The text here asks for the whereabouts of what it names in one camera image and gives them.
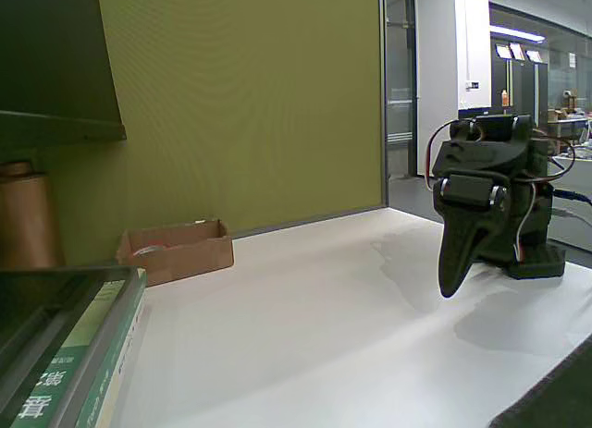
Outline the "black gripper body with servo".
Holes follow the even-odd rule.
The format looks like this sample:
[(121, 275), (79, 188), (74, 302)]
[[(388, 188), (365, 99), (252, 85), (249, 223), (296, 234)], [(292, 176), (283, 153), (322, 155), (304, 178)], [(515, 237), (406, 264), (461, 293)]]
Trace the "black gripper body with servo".
[(498, 213), (493, 179), (488, 177), (452, 174), (436, 183), (436, 212), (495, 216)]

